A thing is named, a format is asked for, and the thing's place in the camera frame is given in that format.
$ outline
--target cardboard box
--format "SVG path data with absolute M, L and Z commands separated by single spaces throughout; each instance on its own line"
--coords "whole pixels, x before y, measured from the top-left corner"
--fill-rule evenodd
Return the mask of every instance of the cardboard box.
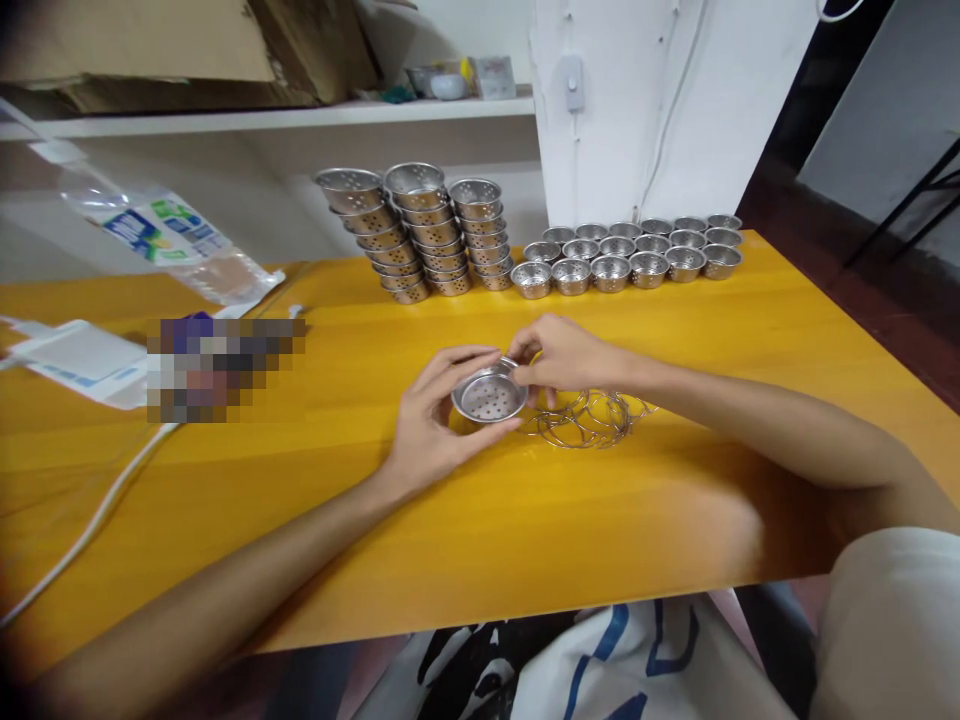
M 377 81 L 352 0 L 31 5 L 0 83 L 35 117 L 316 107 Z

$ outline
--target plastic water bottle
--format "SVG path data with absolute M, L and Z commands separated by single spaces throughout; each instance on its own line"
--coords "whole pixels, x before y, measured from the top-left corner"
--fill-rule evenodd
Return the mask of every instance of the plastic water bottle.
M 34 149 L 64 168 L 60 196 L 74 212 L 207 300 L 256 302 L 277 284 L 171 190 L 151 183 L 121 188 L 72 143 L 38 145 L 54 146 Z

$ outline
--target yellow table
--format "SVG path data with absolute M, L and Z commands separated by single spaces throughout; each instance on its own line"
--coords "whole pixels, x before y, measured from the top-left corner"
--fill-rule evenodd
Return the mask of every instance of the yellow table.
M 746 237 L 746 261 L 726 282 L 538 301 L 478 287 L 400 306 L 362 259 L 309 267 L 269 313 L 285 317 L 295 302 L 309 309 L 304 356 L 260 397 L 272 417 L 291 421 L 174 433 L 91 547 L 13 626 L 21 664 L 40 671 L 360 480 L 387 452 L 401 391 L 437 348 L 506 348 L 548 310 L 639 352 L 835 402 L 903 438 L 960 499 L 960 419 L 764 240 Z M 0 306 L 6 315 L 83 317 L 146 334 L 149 319 L 203 304 L 156 276 L 7 287 Z M 98 406 L 24 369 L 0 375 L 0 408 L 9 608 L 74 541 L 145 440 L 145 413 Z M 258 647 L 811 575 L 827 571 L 837 551 L 819 492 L 660 411 L 611 450 L 508 438 L 345 553 Z

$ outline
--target left hand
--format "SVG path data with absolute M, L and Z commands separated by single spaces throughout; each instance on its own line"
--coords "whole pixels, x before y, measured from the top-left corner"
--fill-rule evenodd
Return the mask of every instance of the left hand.
M 516 417 L 471 435 L 447 427 L 453 389 L 499 358 L 500 351 L 488 345 L 460 345 L 434 355 L 403 393 L 393 449 L 377 475 L 403 495 L 415 495 L 520 427 L 523 421 Z

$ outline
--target bottle label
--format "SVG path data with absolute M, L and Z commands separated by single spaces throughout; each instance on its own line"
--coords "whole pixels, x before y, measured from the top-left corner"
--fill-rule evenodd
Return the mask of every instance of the bottle label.
M 159 267 L 196 265 L 231 246 L 219 230 L 174 193 L 106 220 L 91 219 Z

